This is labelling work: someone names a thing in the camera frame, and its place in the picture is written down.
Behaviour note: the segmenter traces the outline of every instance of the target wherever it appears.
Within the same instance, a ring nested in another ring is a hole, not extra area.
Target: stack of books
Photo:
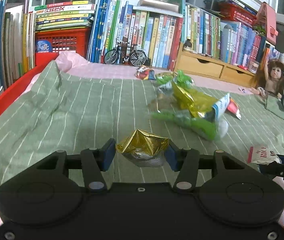
[[[172,1],[180,5],[179,12],[183,15],[181,42],[190,41],[194,53],[219,59],[220,18],[185,0]]]
[[[89,1],[70,1],[34,7],[36,32],[89,27],[93,21],[95,4]]]
[[[248,66],[255,61],[261,36],[240,22],[221,21],[220,59],[236,66]]]
[[[177,12],[140,6],[140,0],[98,0],[87,59],[103,63],[107,51],[122,43],[123,63],[132,45],[148,57],[146,65],[173,70],[183,18]]]

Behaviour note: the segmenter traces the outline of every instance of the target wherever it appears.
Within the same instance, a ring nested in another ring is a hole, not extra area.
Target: bookshelf
[[[180,43],[175,71],[180,69],[186,74],[213,78],[243,87],[251,87],[253,73],[219,59],[183,51],[182,48],[183,44]]]

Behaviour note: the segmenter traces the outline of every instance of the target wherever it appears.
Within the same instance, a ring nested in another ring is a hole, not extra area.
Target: doll
[[[252,87],[250,91],[263,98],[271,93],[281,99],[284,90],[284,64],[278,60],[270,60],[268,64],[265,63],[263,72],[264,80],[260,78],[258,83],[261,86],[257,89]]]

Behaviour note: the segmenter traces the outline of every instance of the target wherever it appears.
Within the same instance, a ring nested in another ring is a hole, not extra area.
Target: screw
[[[192,187],[192,184],[187,181],[181,181],[176,184],[176,187],[179,189],[189,189]]]
[[[4,234],[5,239],[7,240],[14,240],[15,239],[15,235],[12,232],[6,232]]]
[[[278,238],[278,234],[276,232],[271,232],[268,234],[268,240],[276,240]]]

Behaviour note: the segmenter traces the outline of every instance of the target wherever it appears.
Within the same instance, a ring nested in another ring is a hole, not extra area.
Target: red box
[[[35,40],[47,40],[51,43],[53,52],[75,50],[77,54],[86,57],[89,44],[90,28],[57,30],[35,33]]]
[[[257,17],[249,13],[240,6],[230,3],[219,3],[221,14],[224,16],[221,19],[227,21],[241,22],[252,28]]]

